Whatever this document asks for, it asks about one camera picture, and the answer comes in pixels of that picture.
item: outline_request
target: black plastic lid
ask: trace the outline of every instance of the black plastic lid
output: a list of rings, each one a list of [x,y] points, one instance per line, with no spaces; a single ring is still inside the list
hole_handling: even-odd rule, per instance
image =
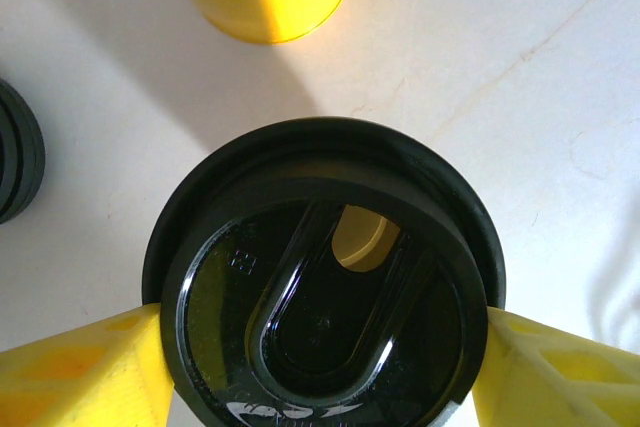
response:
[[[367,249],[336,243],[360,245],[354,215],[378,219],[366,268]],[[276,124],[212,154],[165,207],[143,275],[176,389],[206,425],[443,420],[504,296],[498,237],[464,179],[347,119]]]
[[[31,203],[44,175],[40,127],[26,102],[0,80],[0,224]]]

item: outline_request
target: black lid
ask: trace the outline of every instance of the black lid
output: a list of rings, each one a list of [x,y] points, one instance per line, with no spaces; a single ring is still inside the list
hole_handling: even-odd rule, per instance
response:
[[[462,402],[504,286],[495,229],[449,164],[382,126],[309,119],[185,179],[143,297],[162,300],[176,389],[206,425],[404,426]]]
[[[33,200],[44,175],[45,150],[31,109],[0,79],[0,224]]]

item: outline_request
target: white surface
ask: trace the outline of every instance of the white surface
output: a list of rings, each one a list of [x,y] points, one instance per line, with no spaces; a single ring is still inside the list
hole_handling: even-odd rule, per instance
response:
[[[509,310],[640,353],[640,0],[345,0],[277,47],[187,0],[0,0],[0,77],[48,152],[39,196],[0,226],[0,350],[136,307],[155,220],[210,151],[350,115],[469,180]],[[170,425],[198,423],[176,400]]]

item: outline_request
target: white table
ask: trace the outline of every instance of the white table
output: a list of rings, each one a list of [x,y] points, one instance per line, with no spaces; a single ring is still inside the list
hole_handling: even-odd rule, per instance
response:
[[[156,218],[209,152],[342,115],[467,178],[509,310],[640,353],[640,0],[345,0],[276,47],[188,0],[0,0],[0,77],[48,152],[39,196],[0,227],[0,350],[139,305]],[[449,425],[473,419],[467,401]],[[198,422],[176,400],[170,425]]]

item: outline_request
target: marble surface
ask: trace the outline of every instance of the marble surface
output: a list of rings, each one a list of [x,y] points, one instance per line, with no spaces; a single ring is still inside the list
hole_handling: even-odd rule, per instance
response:
[[[140,302],[160,210],[209,152],[313,115],[448,159],[501,236],[507,308],[640,353],[640,0],[344,0],[276,47],[188,0],[0,0],[0,77],[48,165],[0,226],[0,350]],[[473,425],[467,400],[450,426]],[[179,399],[170,426],[196,426]]]

